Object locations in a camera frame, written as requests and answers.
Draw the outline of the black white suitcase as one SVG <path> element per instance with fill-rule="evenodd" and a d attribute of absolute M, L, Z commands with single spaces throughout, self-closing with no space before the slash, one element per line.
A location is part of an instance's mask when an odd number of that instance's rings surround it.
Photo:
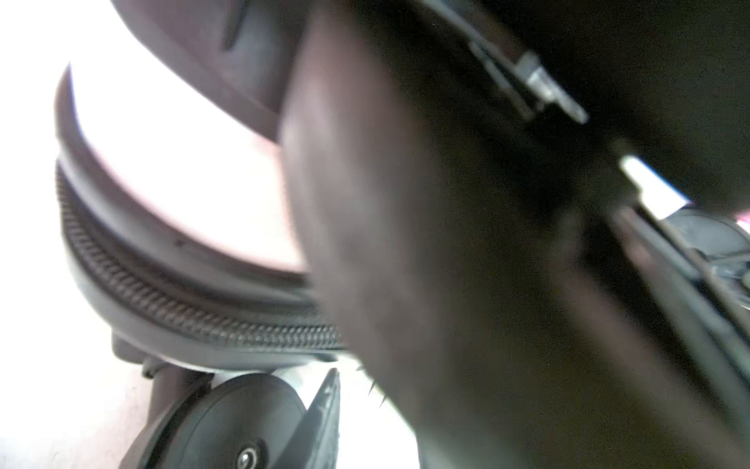
<path fill-rule="evenodd" d="M 127 468 L 273 468 L 330 369 L 423 468 L 749 464 L 745 1 L 78 1 L 72 275 Z"/>

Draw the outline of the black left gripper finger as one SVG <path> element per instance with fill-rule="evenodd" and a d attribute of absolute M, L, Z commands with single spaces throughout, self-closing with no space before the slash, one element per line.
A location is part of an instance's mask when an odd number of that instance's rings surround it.
<path fill-rule="evenodd" d="M 337 369 L 324 377 L 312 404 L 273 468 L 335 468 L 340 443 L 341 380 Z"/>

